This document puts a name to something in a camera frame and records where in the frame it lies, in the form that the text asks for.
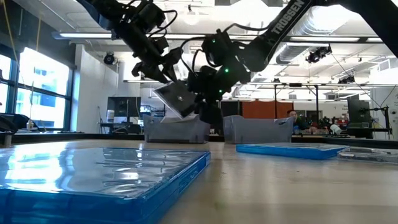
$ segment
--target monitor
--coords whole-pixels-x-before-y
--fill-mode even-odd
[[[363,100],[348,100],[350,123],[372,123],[369,102]]]
[[[141,97],[108,97],[108,110],[113,110],[115,117],[140,117],[140,108]]]

